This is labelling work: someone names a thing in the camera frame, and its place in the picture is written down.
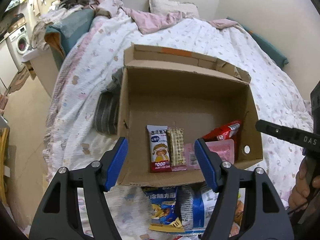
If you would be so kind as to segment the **person right hand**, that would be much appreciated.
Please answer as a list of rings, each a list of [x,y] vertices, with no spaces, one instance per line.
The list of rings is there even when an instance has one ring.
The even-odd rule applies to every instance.
[[[300,164],[298,173],[296,174],[296,183],[293,187],[290,197],[289,197],[289,208],[292,210],[300,208],[300,210],[304,210],[307,207],[307,197],[310,194],[310,187],[309,183],[306,181],[306,173],[307,173],[307,166],[305,160],[303,160]]]

